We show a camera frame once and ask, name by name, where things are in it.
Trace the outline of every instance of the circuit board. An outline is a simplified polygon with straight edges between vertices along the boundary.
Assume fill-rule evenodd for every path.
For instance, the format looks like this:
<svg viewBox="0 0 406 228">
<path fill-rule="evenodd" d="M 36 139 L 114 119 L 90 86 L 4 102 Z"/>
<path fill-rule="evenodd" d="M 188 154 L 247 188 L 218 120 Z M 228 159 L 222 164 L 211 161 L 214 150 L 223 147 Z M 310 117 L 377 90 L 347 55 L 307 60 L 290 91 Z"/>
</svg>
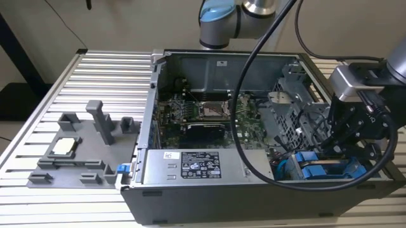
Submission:
<svg viewBox="0 0 406 228">
<path fill-rule="evenodd" d="M 159 102 L 163 149 L 232 149 L 230 100 L 186 101 L 175 94 Z M 267 149 L 267 132 L 250 94 L 236 104 L 238 136 L 245 149 Z"/>
</svg>

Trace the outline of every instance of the power supply label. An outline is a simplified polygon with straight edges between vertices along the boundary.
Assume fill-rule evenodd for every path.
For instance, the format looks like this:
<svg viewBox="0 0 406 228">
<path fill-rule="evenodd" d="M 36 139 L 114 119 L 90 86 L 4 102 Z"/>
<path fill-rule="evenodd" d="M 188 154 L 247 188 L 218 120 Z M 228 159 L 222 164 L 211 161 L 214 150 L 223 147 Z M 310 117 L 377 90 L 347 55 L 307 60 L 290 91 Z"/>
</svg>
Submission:
<svg viewBox="0 0 406 228">
<path fill-rule="evenodd" d="M 222 178 L 218 152 L 182 152 L 182 173 L 186 179 Z"/>
</svg>

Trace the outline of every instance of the aluminum slotted surface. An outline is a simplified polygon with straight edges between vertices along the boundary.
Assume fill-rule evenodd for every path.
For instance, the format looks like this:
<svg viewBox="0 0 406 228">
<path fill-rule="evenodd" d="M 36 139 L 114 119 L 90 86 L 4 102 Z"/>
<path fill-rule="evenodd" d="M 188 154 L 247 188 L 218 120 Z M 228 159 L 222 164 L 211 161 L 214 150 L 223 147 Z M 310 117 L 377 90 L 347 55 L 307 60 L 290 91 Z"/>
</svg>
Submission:
<svg viewBox="0 0 406 228">
<path fill-rule="evenodd" d="M 0 225 L 24 228 L 140 227 L 116 190 L 28 189 L 27 178 L 59 130 L 63 112 L 90 119 L 88 100 L 102 100 L 112 119 L 132 116 L 140 121 L 150 84 L 150 53 L 90 51 L 76 57 L 56 82 L 54 93 L 27 121 L 0 161 Z M 326 77 L 339 64 L 313 59 Z M 399 131 L 394 163 L 406 174 L 406 129 Z M 383 199 L 362 202 L 339 218 L 187 224 L 184 227 L 406 227 L 406 188 Z"/>
</svg>

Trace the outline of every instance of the side panel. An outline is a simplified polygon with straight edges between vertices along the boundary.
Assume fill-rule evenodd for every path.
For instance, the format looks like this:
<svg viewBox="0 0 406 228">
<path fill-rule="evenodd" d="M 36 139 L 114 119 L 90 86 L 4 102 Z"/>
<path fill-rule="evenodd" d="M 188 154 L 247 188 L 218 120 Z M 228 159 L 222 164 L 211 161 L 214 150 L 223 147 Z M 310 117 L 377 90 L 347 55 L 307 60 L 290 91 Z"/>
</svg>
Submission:
<svg viewBox="0 0 406 228">
<path fill-rule="evenodd" d="M 127 188 L 122 195 L 136 222 L 150 225 L 337 217 L 389 185 L 370 181 L 339 192 L 298 192 L 273 185 Z"/>
</svg>

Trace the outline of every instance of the black connector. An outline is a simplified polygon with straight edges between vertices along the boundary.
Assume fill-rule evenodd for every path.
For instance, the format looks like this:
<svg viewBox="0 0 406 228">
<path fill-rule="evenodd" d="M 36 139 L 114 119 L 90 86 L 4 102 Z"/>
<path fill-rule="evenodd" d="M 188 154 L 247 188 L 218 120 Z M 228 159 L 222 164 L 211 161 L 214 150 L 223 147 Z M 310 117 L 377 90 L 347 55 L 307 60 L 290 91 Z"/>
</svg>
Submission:
<svg viewBox="0 0 406 228">
<path fill-rule="evenodd" d="M 361 90 L 357 92 L 358 96 L 367 107 L 367 111 L 375 116 L 387 114 L 385 101 L 381 95 L 374 90 Z"/>
</svg>

